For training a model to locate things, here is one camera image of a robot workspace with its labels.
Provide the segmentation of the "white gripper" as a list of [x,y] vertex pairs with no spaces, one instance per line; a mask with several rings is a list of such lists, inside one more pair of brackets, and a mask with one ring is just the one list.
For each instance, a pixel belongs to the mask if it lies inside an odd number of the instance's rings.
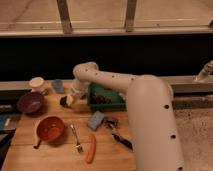
[[85,96],[87,94],[87,90],[88,90],[87,83],[74,79],[71,83],[72,95],[67,95],[67,99],[66,99],[67,106],[71,106],[72,104],[74,104],[74,98],[81,99],[83,96]]

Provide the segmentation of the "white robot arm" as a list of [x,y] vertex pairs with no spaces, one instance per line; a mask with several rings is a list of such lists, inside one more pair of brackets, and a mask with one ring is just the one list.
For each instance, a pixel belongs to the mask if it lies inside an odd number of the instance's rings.
[[126,95],[136,171],[186,171],[169,83],[154,75],[100,71],[95,62],[73,68],[71,91],[86,93],[96,83]]

